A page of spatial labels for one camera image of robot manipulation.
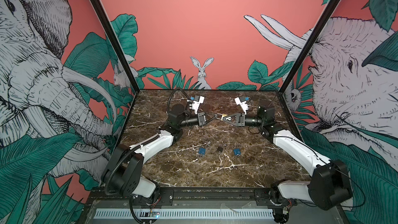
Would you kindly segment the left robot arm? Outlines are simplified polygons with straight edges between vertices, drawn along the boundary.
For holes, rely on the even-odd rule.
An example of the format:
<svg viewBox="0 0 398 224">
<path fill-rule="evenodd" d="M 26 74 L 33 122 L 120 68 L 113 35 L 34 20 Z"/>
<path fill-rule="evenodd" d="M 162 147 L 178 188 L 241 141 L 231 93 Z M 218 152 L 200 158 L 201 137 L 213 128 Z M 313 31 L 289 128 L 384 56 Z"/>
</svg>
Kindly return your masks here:
<svg viewBox="0 0 398 224">
<path fill-rule="evenodd" d="M 206 112 L 191 114 L 184 105 L 174 105 L 154 136 L 132 146 L 118 145 L 101 176 L 105 194 L 142 197 L 147 205 L 157 203 L 161 198 L 160 187 L 142 176 L 143 165 L 175 144 L 182 137 L 184 127 L 204 126 L 212 121 L 212 118 L 206 118 L 207 115 Z"/>
</svg>

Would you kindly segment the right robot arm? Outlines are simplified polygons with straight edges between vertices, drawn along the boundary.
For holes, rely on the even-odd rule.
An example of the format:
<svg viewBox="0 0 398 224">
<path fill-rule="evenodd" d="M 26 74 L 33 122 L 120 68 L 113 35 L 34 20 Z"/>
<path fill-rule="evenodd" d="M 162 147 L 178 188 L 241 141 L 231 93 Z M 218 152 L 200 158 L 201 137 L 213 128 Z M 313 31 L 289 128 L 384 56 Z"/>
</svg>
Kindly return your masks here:
<svg viewBox="0 0 398 224">
<path fill-rule="evenodd" d="M 329 210 L 352 198 L 347 166 L 331 160 L 306 145 L 275 119 L 274 107 L 258 107 L 255 116 L 244 113 L 222 115 L 221 120 L 237 127 L 256 127 L 261 136 L 281 148 L 309 174 L 309 181 L 285 180 L 274 188 L 274 201 L 294 199 L 308 201 L 322 210 Z"/>
</svg>

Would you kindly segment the brass padlock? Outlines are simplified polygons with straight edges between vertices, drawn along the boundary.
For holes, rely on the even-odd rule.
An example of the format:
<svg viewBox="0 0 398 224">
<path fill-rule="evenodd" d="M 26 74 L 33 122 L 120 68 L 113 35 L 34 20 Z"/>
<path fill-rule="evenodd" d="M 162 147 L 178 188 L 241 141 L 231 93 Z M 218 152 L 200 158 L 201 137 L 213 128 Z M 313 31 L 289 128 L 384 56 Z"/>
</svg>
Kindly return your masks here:
<svg viewBox="0 0 398 224">
<path fill-rule="evenodd" d="M 227 114 L 217 114 L 217 119 L 223 120 L 225 117 L 227 117 Z"/>
</svg>

